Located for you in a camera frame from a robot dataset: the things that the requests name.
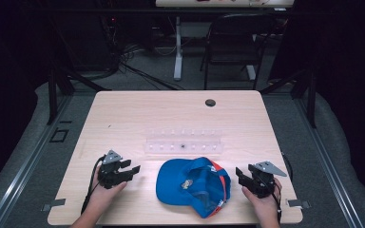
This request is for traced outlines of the person's left hand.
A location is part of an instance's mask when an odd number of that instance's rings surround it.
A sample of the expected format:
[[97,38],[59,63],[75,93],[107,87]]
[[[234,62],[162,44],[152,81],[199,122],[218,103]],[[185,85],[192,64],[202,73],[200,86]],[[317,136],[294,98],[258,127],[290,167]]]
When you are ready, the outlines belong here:
[[93,178],[91,195],[85,212],[99,218],[116,199],[116,196],[127,186],[127,182],[123,181],[110,189],[106,189],[98,181],[98,172],[99,170],[96,170]]

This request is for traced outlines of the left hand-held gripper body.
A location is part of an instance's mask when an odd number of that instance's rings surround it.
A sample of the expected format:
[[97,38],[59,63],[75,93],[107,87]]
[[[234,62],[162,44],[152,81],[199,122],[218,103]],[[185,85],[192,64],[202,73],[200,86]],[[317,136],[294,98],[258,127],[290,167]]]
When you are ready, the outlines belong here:
[[119,171],[120,162],[123,161],[123,157],[116,153],[114,150],[109,150],[103,158],[103,162],[99,169],[98,181],[105,189],[110,189],[115,185],[120,184],[121,173]]

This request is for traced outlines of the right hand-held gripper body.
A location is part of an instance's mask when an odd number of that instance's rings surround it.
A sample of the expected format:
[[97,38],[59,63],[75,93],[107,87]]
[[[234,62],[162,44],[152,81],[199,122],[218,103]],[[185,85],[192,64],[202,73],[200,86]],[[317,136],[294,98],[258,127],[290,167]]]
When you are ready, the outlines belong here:
[[287,176],[285,172],[276,167],[270,161],[249,164],[248,170],[252,174],[252,185],[250,187],[250,191],[260,199],[266,198],[274,192],[275,175],[281,177]]

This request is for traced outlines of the person's right hand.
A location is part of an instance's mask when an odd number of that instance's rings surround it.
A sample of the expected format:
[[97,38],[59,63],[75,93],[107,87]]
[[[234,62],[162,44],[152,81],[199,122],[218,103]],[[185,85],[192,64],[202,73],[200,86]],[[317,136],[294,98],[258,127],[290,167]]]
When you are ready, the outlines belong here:
[[241,188],[243,195],[253,204],[262,228],[280,228],[278,215],[282,186],[278,179],[275,179],[275,184],[274,193],[263,199],[259,199],[245,186]]

